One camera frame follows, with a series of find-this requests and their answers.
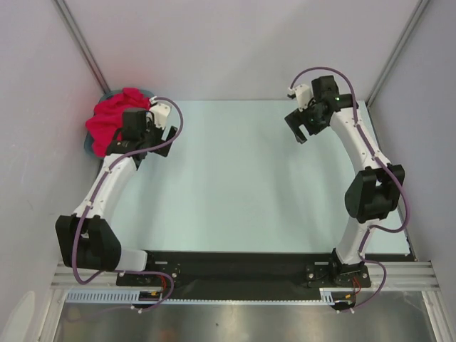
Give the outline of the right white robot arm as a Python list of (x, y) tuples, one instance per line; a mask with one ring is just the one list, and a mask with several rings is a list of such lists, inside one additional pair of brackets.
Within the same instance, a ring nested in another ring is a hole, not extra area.
[(354, 277), (353, 265), (363, 261), (370, 230), (395, 211), (405, 179), (401, 165), (393, 165), (367, 132), (358, 104), (341, 94), (333, 76), (321, 76), (311, 85), (293, 84), (288, 97), (297, 108), (285, 117), (296, 141), (332, 129), (342, 142), (355, 172), (344, 202), (349, 215), (341, 241), (333, 250), (337, 263), (328, 268), (329, 279), (345, 286)]

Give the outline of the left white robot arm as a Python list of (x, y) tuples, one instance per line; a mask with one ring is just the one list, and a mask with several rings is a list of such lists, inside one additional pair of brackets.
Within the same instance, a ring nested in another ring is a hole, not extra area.
[(67, 267), (97, 271), (133, 271), (133, 277), (148, 285), (156, 280), (157, 267), (147, 261), (147, 252), (122, 247), (110, 226), (120, 196), (149, 152), (167, 156), (180, 132), (166, 126), (171, 112), (158, 103), (146, 110), (128, 108), (122, 125), (113, 134), (102, 170), (85, 199), (70, 215), (56, 221), (56, 234)]

